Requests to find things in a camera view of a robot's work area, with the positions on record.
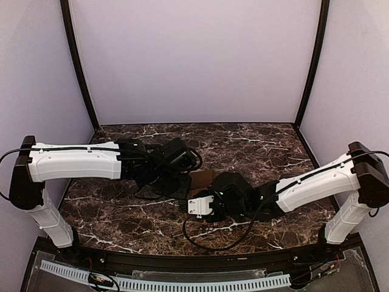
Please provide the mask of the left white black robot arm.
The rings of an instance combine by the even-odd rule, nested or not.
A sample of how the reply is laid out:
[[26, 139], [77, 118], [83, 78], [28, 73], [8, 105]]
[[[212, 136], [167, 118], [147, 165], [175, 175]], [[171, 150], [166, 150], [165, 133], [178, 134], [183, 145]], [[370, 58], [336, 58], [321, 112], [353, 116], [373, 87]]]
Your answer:
[[184, 199], [190, 189], [190, 173], [202, 166], [201, 155], [182, 139], [165, 144], [144, 144], [139, 139], [121, 139], [90, 145], [49, 145], [26, 136], [16, 153], [8, 195], [2, 198], [26, 211], [38, 227], [62, 249], [73, 265], [86, 260], [78, 246], [78, 234], [53, 206], [46, 181], [73, 178], [104, 178], [134, 181], [142, 190], [150, 186], [154, 193]]

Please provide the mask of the brown cardboard box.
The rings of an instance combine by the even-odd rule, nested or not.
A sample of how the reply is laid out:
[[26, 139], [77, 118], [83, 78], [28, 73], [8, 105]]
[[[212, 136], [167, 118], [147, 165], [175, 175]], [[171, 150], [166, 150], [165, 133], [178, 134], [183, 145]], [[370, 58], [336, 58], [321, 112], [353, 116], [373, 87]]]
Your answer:
[[207, 189], [216, 176], [216, 172], [212, 169], [191, 172], [191, 184], [187, 199], [192, 199], [196, 197], [200, 191]]

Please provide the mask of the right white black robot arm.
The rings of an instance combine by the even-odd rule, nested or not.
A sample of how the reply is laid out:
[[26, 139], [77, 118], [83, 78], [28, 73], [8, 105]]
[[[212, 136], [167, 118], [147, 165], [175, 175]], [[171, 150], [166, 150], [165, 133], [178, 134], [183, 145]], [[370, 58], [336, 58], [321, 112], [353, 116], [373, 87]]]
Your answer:
[[259, 187], [252, 187], [239, 173], [224, 172], [212, 182], [206, 207], [214, 221], [231, 216], [267, 222], [308, 203], [349, 192], [339, 212], [326, 223], [325, 240], [310, 251], [314, 263], [325, 263], [334, 253], [333, 245], [343, 243], [369, 211], [388, 204], [383, 152], [371, 151], [360, 142], [348, 147], [347, 153], [323, 167]]

